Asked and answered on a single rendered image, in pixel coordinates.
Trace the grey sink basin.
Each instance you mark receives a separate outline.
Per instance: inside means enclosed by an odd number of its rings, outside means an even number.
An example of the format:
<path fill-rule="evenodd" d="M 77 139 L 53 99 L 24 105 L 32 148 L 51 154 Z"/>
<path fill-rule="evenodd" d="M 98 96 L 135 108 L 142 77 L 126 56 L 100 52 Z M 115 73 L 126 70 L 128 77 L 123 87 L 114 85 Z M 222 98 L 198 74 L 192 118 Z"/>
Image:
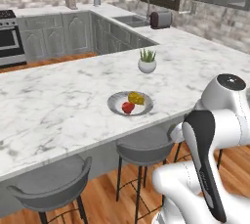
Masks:
<path fill-rule="evenodd" d="M 125 23 L 131 27 L 142 27 L 149 25 L 149 21 L 139 16 L 114 17 L 114 19 L 119 22 Z"/>

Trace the silver curved tap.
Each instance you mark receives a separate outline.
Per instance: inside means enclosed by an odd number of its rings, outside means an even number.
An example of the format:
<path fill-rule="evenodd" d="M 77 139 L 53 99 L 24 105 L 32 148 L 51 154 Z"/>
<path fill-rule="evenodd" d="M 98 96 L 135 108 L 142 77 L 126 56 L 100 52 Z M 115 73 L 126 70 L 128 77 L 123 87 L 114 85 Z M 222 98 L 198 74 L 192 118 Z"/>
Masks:
<path fill-rule="evenodd" d="M 138 9 L 139 3 L 140 2 L 147 2 L 147 10 L 146 10 L 146 19 L 149 20 L 150 19 L 150 2 L 149 0 L 138 0 L 136 3 L 136 9 Z"/>

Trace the red food piece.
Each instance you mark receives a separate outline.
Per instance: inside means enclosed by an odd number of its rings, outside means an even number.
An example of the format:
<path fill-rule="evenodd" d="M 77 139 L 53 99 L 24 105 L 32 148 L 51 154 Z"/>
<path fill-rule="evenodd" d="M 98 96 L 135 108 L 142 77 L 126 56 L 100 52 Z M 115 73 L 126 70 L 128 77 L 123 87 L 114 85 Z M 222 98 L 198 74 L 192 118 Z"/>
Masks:
<path fill-rule="evenodd" d="M 134 109 L 135 105 L 133 103 L 130 103 L 130 102 L 125 102 L 123 105 L 122 105 L 122 110 L 127 113 L 127 114 L 130 114 L 132 112 L 132 110 Z"/>

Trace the green plant in white pot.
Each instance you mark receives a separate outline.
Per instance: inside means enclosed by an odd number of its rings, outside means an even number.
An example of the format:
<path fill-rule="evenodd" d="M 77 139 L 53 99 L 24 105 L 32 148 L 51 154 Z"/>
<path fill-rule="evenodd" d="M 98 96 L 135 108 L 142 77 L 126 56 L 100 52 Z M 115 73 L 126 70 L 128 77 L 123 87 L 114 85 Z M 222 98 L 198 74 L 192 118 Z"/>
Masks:
<path fill-rule="evenodd" d="M 138 68 L 143 73 L 152 73 L 156 69 L 156 53 L 152 50 L 143 49 L 140 51 Z"/>

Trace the grey round plate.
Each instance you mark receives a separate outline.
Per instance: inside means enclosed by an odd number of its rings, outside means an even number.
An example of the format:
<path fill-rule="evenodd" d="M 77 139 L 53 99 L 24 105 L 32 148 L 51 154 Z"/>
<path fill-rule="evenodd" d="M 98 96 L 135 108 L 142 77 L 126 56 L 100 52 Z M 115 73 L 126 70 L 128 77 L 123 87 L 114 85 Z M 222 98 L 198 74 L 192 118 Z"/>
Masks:
<path fill-rule="evenodd" d="M 116 114 L 126 115 L 126 116 L 143 115 L 143 114 L 146 114 L 152 110 L 152 108 L 153 108 L 152 99 L 148 95 L 146 95 L 142 92 L 137 92 L 145 97 L 145 103 L 143 105 L 134 104 L 135 107 L 132 110 L 132 112 L 130 114 L 125 113 L 122 110 L 122 105 L 125 102 L 129 102 L 128 95 L 130 92 L 135 92 L 135 91 L 123 91 L 123 92 L 117 92 L 117 93 L 111 95 L 107 100 L 107 105 L 108 105 L 109 109 Z"/>

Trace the silver black oven range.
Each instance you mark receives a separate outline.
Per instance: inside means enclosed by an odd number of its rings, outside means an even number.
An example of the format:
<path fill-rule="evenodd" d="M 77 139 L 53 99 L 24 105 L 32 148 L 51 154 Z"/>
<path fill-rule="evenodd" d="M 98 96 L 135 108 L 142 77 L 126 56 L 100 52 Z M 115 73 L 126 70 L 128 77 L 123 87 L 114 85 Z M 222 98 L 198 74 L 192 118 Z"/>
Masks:
<path fill-rule="evenodd" d="M 0 68 L 25 63 L 16 15 L 12 10 L 0 10 Z"/>

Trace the yellow food piece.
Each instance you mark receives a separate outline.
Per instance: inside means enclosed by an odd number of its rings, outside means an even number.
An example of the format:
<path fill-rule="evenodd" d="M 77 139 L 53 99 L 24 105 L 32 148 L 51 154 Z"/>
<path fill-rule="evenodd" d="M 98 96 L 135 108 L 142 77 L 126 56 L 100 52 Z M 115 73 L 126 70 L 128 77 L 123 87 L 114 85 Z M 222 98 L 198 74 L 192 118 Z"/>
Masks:
<path fill-rule="evenodd" d="M 137 92 L 130 92 L 128 101 L 133 104 L 143 105 L 145 103 L 145 97 Z"/>

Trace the grey base cupboard run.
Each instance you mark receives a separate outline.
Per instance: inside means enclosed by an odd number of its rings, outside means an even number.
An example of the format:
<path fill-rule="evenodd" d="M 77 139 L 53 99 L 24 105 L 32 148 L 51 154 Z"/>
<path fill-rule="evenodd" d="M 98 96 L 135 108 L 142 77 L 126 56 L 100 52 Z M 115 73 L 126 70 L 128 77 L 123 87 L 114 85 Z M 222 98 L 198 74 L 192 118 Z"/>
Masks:
<path fill-rule="evenodd" d="M 89 52 L 105 55 L 156 45 L 94 12 L 24 16 L 18 18 L 18 26 L 29 62 Z"/>

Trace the dark silver toaster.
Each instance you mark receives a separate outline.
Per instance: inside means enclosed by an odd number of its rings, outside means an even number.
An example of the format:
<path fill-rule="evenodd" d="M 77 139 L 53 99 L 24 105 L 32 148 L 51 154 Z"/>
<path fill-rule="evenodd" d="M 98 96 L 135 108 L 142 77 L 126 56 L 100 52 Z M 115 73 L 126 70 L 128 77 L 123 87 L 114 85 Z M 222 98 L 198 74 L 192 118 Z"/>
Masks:
<path fill-rule="evenodd" d="M 152 12 L 150 14 L 150 27 L 152 29 L 167 28 L 172 23 L 171 12 Z"/>

